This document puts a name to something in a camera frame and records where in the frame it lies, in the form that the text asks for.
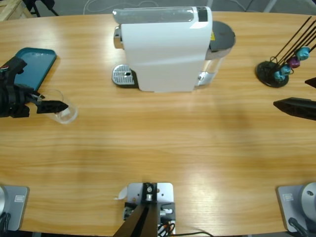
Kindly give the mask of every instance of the label sticker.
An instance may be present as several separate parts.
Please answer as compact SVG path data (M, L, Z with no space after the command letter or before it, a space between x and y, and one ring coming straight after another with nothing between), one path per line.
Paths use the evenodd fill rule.
M16 195L14 202L24 202L25 196L22 195Z
M212 32L212 35L211 35L211 40L215 40L215 35L214 35L214 32Z
M283 200L284 201L293 201L293 194L283 194Z

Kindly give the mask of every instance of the floor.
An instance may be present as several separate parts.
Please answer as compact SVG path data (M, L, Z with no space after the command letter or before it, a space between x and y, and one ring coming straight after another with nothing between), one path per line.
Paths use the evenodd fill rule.
M251 0L238 0L246 8ZM54 9L60 15L80 15L83 13L87 0L55 0ZM181 5L206 5L207 0L90 0L86 14L111 13L114 8L136 7L143 2L141 7L150 6L181 6ZM254 0L249 11L263 11L269 0ZM213 11L244 11L235 0L213 0ZM37 2L41 16L53 16L47 8ZM316 15L316 4L312 0L278 0L271 12Z

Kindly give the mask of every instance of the blue tray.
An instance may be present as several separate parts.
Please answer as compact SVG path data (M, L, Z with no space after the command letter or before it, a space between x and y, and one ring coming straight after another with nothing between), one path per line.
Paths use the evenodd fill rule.
M16 56L27 65L22 74L15 76L15 84L24 84L38 90L56 59L55 51L42 48L22 48Z

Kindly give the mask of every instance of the glass cup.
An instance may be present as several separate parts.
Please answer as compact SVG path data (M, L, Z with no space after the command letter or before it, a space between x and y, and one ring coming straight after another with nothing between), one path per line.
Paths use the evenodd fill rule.
M56 89L49 89L46 91L43 91L40 95L44 96L44 99L41 99L41 97L38 98L38 100L58 100L61 102L64 102L68 105L68 108L58 112L58 113L46 113L45 115L49 117L52 120L55 120L58 123L61 124L68 124L74 121L78 116L78 109L75 105L73 105L70 100L63 95L63 93Z

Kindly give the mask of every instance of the black stand base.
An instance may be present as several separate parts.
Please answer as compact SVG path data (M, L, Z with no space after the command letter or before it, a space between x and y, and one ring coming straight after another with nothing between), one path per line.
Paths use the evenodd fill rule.
M262 62L258 64L255 69L256 76L263 84L271 87L282 87L288 83L288 76L283 81L276 81L273 77L273 68L277 68L277 63L274 62Z

